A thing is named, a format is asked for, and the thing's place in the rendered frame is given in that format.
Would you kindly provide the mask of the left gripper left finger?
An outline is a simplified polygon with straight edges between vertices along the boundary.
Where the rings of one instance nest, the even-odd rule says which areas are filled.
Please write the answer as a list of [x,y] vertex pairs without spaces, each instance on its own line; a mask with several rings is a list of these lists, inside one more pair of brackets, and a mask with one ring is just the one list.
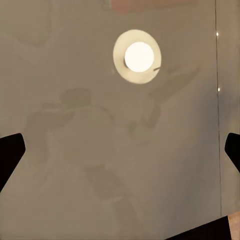
[[0,138],[0,192],[26,151],[21,133]]

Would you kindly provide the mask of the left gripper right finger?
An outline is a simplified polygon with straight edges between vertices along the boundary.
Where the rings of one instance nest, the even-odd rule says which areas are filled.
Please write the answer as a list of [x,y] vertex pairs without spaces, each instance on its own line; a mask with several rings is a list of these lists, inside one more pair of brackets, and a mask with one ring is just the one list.
[[229,133],[224,150],[240,172],[240,134]]

